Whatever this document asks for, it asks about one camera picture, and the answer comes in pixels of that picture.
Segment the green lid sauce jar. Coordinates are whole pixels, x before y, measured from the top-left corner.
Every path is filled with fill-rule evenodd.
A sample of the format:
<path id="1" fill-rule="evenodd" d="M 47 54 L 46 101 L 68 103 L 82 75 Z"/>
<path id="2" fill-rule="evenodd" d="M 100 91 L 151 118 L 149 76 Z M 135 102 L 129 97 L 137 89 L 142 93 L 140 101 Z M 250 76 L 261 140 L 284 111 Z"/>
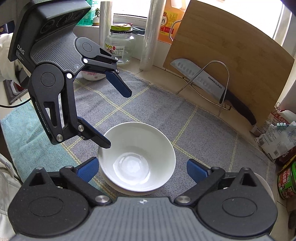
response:
<path id="1" fill-rule="evenodd" d="M 295 162 L 279 174 L 277 187 L 282 199 L 295 196 Z"/>

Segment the white bowl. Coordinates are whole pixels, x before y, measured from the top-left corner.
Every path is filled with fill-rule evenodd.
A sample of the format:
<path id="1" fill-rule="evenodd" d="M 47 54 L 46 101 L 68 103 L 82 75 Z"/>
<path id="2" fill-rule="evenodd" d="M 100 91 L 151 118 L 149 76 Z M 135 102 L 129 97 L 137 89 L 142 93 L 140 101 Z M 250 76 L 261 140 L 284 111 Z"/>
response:
<path id="1" fill-rule="evenodd" d="M 157 191 L 157 189 L 152 190 L 152 191 L 147 191 L 147 192 L 134 192 L 134 191 L 126 190 L 126 189 L 123 189 L 123 188 L 119 187 L 118 185 L 114 184 L 111 180 L 109 180 L 109 178 L 104 174 L 104 172 L 101 169 L 99 170 L 99 172 L 100 172 L 100 175 L 102 176 L 102 178 L 104 179 L 104 181 L 111 188 L 113 188 L 114 190 L 116 190 L 122 194 L 128 195 L 128 196 L 146 196 L 149 194 L 153 194 Z"/>
<path id="2" fill-rule="evenodd" d="M 126 122 L 104 136 L 109 149 L 98 149 L 99 170 L 119 187 L 147 192 L 161 188 L 172 177 L 176 154 L 169 139 L 146 123 Z"/>

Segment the stained floral white plate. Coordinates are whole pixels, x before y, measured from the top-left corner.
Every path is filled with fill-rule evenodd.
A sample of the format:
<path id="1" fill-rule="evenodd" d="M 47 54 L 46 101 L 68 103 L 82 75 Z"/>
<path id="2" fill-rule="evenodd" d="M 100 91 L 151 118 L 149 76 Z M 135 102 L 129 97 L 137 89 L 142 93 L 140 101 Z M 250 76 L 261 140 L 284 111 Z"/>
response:
<path id="1" fill-rule="evenodd" d="M 252 189 L 252 195 L 250 199 L 256 203 L 258 208 L 263 208 L 266 205 L 266 208 L 271 207 L 271 200 L 275 202 L 272 190 L 268 183 L 257 173 L 251 174 L 251 179 L 255 183 L 255 187 L 250 187 Z"/>

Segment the orange oil jug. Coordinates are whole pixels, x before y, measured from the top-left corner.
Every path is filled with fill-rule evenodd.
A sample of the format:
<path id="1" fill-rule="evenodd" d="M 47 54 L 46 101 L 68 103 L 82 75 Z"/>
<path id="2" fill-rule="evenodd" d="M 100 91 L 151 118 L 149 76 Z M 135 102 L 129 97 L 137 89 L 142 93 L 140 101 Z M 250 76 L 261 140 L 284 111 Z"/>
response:
<path id="1" fill-rule="evenodd" d="M 166 0 L 158 40 L 172 44 L 190 1 Z"/>

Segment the wooden cutting board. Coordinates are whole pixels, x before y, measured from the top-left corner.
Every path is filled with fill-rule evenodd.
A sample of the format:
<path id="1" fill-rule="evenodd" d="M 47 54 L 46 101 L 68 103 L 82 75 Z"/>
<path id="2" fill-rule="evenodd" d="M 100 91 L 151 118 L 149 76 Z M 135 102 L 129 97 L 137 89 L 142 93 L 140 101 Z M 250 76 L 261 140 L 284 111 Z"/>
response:
<path id="1" fill-rule="evenodd" d="M 263 124 L 280 97 L 294 58 L 258 28 L 215 6 L 190 1 L 164 67 L 189 59 L 230 91 Z"/>

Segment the red white food bag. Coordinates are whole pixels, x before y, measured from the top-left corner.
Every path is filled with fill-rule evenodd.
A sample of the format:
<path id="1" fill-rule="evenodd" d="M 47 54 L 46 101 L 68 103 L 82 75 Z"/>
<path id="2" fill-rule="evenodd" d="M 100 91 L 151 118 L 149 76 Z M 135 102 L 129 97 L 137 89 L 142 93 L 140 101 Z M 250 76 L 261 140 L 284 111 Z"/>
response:
<path id="1" fill-rule="evenodd" d="M 259 137 L 260 135 L 266 133 L 270 125 L 276 126 L 278 123 L 285 123 L 289 125 L 293 121 L 295 121 L 295 113 L 287 109 L 280 109 L 280 103 L 277 102 L 265 122 L 262 125 L 255 124 L 250 132 L 255 137 Z"/>

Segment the tall plastic wrap roll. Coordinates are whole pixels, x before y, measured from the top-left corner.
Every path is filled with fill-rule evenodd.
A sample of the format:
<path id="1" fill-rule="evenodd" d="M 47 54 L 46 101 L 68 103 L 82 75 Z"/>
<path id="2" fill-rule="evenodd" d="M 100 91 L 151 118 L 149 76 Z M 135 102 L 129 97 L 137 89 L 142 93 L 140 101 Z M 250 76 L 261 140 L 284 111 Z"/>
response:
<path id="1" fill-rule="evenodd" d="M 165 0 L 151 1 L 139 65 L 142 71 L 150 71 L 153 66 L 165 4 Z"/>

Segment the small potted plant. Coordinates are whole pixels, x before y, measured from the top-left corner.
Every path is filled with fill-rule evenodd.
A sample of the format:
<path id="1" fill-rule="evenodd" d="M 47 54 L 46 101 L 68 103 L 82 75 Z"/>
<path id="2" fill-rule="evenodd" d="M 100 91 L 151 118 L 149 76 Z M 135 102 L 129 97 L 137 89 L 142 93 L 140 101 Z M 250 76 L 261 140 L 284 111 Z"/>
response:
<path id="1" fill-rule="evenodd" d="M 93 25 L 93 26 L 99 26 L 99 22 L 100 22 L 100 9 L 97 8 L 97 9 L 95 10 L 95 16 L 94 16 L 94 19 L 93 19 L 92 25 Z"/>

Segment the white clipped food bag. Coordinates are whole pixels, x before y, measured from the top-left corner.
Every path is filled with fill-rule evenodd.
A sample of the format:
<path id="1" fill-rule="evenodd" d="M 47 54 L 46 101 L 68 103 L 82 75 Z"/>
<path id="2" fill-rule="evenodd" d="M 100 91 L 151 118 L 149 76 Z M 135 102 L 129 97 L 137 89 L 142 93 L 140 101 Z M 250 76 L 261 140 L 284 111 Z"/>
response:
<path id="1" fill-rule="evenodd" d="M 295 121 L 289 125 L 270 125 L 255 141 L 269 159 L 276 160 L 295 147 Z"/>

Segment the left pink floral bowl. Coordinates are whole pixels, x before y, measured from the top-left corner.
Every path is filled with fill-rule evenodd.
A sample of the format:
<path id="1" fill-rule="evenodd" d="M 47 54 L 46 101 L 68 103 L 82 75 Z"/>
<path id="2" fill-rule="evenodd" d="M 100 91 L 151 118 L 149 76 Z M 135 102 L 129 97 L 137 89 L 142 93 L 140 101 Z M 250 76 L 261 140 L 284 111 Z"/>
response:
<path id="1" fill-rule="evenodd" d="M 105 74 L 88 72 L 88 71 L 81 71 L 81 75 L 84 79 L 88 81 L 99 81 L 106 77 Z"/>

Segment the green dish soap bottle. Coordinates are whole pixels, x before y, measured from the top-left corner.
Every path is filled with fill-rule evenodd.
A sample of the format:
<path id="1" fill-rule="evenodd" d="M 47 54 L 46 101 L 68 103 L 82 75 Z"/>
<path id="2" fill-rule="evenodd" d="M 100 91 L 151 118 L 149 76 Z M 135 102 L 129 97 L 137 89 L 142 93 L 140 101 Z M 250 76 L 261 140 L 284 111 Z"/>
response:
<path id="1" fill-rule="evenodd" d="M 78 22 L 78 26 L 91 26 L 93 24 L 93 19 L 95 16 L 94 0 L 86 0 L 86 2 L 91 6 L 91 10 Z"/>

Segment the short plastic wrap roll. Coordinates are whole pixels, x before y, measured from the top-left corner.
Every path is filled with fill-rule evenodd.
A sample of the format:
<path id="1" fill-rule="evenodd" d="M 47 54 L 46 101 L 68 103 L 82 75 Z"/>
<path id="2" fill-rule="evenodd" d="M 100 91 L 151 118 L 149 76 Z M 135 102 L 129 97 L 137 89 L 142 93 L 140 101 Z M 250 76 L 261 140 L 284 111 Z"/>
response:
<path id="1" fill-rule="evenodd" d="M 102 1 L 100 3 L 99 41 L 101 47 L 105 47 L 105 40 L 109 35 L 113 24 L 112 1 Z"/>

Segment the glass jar green lid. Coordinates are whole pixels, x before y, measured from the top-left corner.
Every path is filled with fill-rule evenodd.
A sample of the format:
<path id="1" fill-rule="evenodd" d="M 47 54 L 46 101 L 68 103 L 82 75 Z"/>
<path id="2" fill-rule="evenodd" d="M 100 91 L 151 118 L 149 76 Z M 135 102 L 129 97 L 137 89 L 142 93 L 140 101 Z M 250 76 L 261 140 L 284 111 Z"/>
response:
<path id="1" fill-rule="evenodd" d="M 132 26 L 130 24 L 112 25 L 105 39 L 105 48 L 117 58 L 118 64 L 128 63 L 135 48 Z"/>

